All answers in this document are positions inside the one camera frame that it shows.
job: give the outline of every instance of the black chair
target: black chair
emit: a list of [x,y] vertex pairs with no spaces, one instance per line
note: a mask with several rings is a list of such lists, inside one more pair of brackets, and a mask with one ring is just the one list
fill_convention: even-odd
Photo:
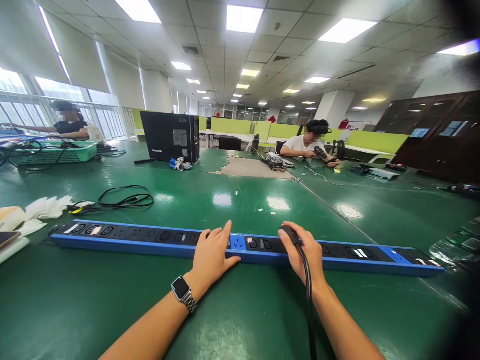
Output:
[[220,150],[242,150],[242,139],[232,136],[220,136],[218,138],[218,148]]
[[277,141],[276,142],[276,148],[275,152],[280,155],[280,150],[282,150],[282,147],[285,145],[286,141]]

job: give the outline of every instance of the power strip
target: power strip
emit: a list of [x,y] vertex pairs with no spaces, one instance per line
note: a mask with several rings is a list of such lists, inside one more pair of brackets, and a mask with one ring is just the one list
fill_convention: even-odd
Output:
[[[201,230],[74,220],[57,225],[50,238],[64,248],[193,258]],[[434,277],[445,269],[413,247],[389,247],[319,241],[327,270]],[[289,265],[282,241],[275,236],[231,233],[227,257],[243,263]]]

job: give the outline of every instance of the green plastic basket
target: green plastic basket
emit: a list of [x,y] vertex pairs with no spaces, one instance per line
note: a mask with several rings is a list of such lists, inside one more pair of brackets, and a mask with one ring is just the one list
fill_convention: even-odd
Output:
[[[39,141],[44,147],[59,147],[63,141]],[[16,165],[42,165],[42,164],[68,164],[68,163],[85,163],[97,155],[97,143],[93,141],[72,141],[73,144],[81,147],[78,149],[60,149],[48,148],[16,150],[14,156],[10,158]]]

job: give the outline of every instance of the black computer case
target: black computer case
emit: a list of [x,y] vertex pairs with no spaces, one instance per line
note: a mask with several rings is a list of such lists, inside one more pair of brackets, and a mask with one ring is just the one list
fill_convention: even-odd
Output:
[[150,158],[169,162],[183,158],[196,164],[200,159],[200,121],[196,115],[140,111]]

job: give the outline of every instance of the green table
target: green table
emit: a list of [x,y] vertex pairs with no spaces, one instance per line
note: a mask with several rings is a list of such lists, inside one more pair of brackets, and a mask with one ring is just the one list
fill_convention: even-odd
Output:
[[[341,173],[316,168],[345,186],[327,184],[297,164],[292,173],[304,178],[301,184],[210,173],[225,166],[228,155],[252,157],[245,152],[203,149],[193,170],[179,172],[166,162],[134,166],[134,160],[148,157],[144,143],[114,145],[127,154],[62,164],[42,173],[0,168],[0,206],[25,207],[45,196],[96,200],[109,188],[140,184],[155,198],[151,208],[108,211],[88,219],[189,229],[213,229],[231,219],[234,232],[271,236],[283,220],[291,220],[317,239],[373,240],[421,249],[476,215],[468,200],[414,189],[418,186],[407,179],[383,184],[360,178],[347,171],[348,164]],[[31,245],[0,265],[2,359],[98,358],[192,266],[190,259],[42,243],[51,226],[71,219],[64,214],[49,220],[49,226],[29,236]],[[327,271],[326,277],[388,359],[425,359],[457,311],[418,278],[341,271]],[[289,267],[239,264],[202,300],[167,358],[306,359],[304,298]],[[318,352],[319,359],[334,358],[321,325]]]

